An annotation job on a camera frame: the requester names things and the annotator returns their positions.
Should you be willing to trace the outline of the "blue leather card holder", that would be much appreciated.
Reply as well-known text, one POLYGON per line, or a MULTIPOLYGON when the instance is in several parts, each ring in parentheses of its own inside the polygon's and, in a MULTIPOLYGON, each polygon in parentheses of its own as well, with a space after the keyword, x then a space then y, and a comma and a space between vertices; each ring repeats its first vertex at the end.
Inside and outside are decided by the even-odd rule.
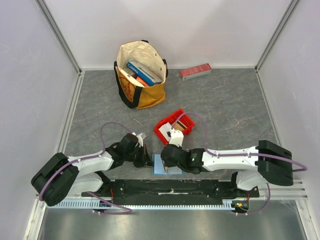
POLYGON ((161 159, 160 154, 153 154, 152 155, 153 161, 153 174, 157 176, 175 176, 175 175, 182 175, 184 172, 178 168, 177 166, 174 167, 166 167, 163 160, 161 159))

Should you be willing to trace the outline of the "white cards stack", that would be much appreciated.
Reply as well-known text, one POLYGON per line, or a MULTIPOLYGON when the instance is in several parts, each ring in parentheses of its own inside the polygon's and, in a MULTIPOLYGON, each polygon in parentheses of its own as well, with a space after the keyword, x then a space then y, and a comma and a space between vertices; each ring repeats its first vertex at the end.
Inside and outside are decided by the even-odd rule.
POLYGON ((161 135, 164 137, 164 139, 169 142, 170 139, 171 139, 171 128, 172 128, 172 125, 167 122, 165 124, 163 124, 160 128, 159 128, 159 131, 161 133, 161 135))

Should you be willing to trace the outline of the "red plastic bin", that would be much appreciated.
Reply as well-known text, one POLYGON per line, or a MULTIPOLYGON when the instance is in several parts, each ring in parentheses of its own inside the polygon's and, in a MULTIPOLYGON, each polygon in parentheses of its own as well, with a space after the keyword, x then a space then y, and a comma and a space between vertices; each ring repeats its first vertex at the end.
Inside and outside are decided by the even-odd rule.
MULTIPOLYGON (((182 108, 179 108, 177 111, 171 113, 169 116, 165 117, 164 119, 160 120, 155 128, 154 133, 159 138, 159 140, 163 143, 163 145, 168 144, 169 142, 165 140, 165 138, 161 135, 159 128, 166 123, 170 123, 171 126, 176 122, 176 120, 184 113, 185 111, 182 108)), ((183 135, 189 135, 192 132, 193 127, 196 125, 193 120, 185 114, 182 116, 178 121, 181 121, 187 126, 187 129, 182 131, 183 135)))

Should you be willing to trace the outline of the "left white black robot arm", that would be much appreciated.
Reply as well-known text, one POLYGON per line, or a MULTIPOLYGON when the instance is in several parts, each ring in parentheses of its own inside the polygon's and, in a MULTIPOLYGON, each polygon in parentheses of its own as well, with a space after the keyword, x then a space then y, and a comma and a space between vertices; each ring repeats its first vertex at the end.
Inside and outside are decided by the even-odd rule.
POLYGON ((39 194, 39 200, 49 207, 55 206, 67 196, 93 192, 106 196, 110 191, 110 179, 105 171, 131 162, 136 168, 151 166, 144 133, 128 133, 121 141, 93 155, 66 156, 54 154, 33 176, 31 185, 39 194))

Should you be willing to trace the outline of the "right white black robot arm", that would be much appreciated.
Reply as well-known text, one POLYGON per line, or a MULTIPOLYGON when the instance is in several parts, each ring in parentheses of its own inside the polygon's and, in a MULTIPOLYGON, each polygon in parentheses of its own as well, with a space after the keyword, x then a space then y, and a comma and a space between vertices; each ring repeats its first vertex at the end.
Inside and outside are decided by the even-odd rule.
POLYGON ((178 167, 194 175, 218 170, 235 170, 235 181, 229 191, 235 197, 263 184, 289 187, 294 183, 292 153, 268 140, 260 140, 257 146, 236 150, 183 150, 167 144, 161 154, 165 166, 178 167))

